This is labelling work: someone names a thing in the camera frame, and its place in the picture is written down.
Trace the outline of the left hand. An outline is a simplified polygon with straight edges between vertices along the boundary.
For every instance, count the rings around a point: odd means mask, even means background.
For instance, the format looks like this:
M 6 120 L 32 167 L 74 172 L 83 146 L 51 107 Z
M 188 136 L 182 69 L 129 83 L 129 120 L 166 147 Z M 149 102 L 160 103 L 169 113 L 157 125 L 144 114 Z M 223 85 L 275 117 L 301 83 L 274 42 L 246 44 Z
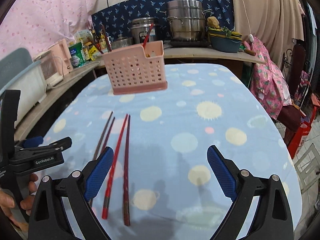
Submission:
M 33 208 L 38 179 L 34 173 L 18 178 L 17 194 L 1 189 L 1 210 L 16 231 L 21 233 L 27 233 L 29 229 L 28 219 Z

